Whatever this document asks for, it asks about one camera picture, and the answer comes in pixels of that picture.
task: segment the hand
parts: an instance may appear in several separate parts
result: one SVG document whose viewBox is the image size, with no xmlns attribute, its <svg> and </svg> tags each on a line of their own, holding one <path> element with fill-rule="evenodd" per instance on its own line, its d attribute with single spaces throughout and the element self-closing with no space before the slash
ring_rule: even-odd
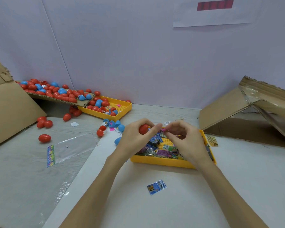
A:
<svg viewBox="0 0 285 228">
<path fill-rule="evenodd" d="M 151 129 L 146 134 L 141 135 L 138 132 L 138 129 L 143 124 L 149 125 Z M 140 151 L 162 126 L 163 124 L 161 123 L 154 125 L 146 118 L 130 123 L 125 127 L 122 138 L 114 152 L 127 161 L 130 157 Z"/>
<path fill-rule="evenodd" d="M 169 123 L 165 129 L 167 138 L 175 144 L 181 155 L 190 161 L 197 169 L 204 163 L 211 161 L 198 128 L 183 120 Z"/>
</svg>

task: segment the person's right hand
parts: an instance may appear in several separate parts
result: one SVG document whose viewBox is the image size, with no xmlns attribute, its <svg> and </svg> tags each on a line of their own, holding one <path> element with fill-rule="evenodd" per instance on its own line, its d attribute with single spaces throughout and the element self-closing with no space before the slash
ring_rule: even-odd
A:
<svg viewBox="0 0 285 228">
<path fill-rule="evenodd" d="M 197 169 L 205 162 L 211 162 L 198 128 L 183 120 L 169 123 L 165 132 L 167 138 L 175 144 L 180 154 L 190 161 Z"/>
</svg>

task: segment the person's left hand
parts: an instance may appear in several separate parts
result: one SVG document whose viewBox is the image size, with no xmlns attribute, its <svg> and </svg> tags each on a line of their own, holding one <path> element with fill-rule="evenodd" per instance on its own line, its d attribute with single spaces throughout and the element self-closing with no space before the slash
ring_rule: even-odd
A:
<svg viewBox="0 0 285 228">
<path fill-rule="evenodd" d="M 142 135 L 138 132 L 138 129 L 144 124 L 149 125 L 151 129 L 146 134 Z M 114 153 L 124 159 L 124 161 L 127 161 L 130 157 L 140 151 L 162 126 L 163 124 L 161 123 L 154 125 L 146 118 L 130 123 L 125 127 L 122 138 Z"/>
</svg>

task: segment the forearm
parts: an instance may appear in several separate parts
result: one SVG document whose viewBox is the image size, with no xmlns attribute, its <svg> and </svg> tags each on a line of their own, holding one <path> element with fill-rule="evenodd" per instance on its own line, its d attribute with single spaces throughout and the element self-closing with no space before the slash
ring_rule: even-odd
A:
<svg viewBox="0 0 285 228">
<path fill-rule="evenodd" d="M 231 228 L 268 228 L 212 162 L 199 166 Z"/>
<path fill-rule="evenodd" d="M 115 153 L 107 158 L 99 175 L 65 218 L 60 228 L 99 227 L 107 197 L 123 164 L 122 159 Z"/>
</svg>

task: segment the clear plastic bag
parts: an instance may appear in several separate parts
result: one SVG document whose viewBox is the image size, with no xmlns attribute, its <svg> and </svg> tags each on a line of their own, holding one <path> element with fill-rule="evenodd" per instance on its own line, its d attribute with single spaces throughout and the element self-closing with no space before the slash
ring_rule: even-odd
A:
<svg viewBox="0 0 285 228">
<path fill-rule="evenodd" d="M 47 167 L 77 156 L 97 146 L 93 134 L 85 133 L 74 138 L 50 145 L 47 149 Z"/>
</svg>

